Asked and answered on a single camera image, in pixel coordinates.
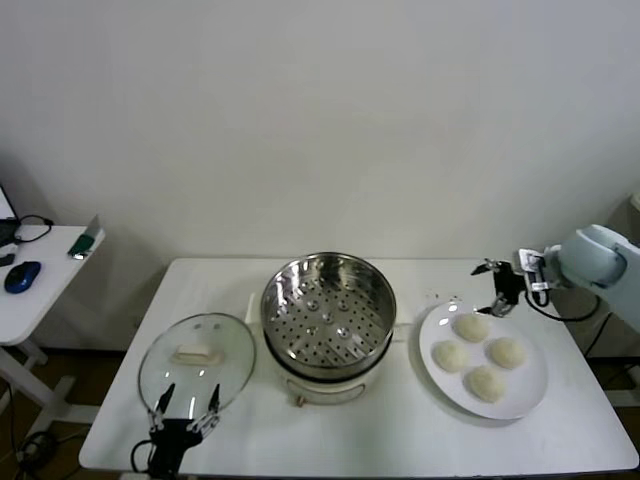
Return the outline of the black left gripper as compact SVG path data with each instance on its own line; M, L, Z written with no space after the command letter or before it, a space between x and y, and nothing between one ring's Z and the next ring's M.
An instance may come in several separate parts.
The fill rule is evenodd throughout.
M150 440L154 447L148 474L153 479L176 479L186 451L199 445L203 440L202 433L210 433L220 420L220 385L217 384L203 415L192 422L188 419L164 421L174 390L175 384L171 383L148 412L153 431Z

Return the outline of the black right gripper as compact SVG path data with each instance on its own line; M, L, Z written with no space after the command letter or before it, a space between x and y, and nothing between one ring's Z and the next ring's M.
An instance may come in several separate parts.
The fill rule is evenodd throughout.
M486 307L476 310L479 314L504 318L518 305L520 294L525 290L525 279L515 273L510 263L485 258L484 262L474 268L472 275L493 273L496 298Z

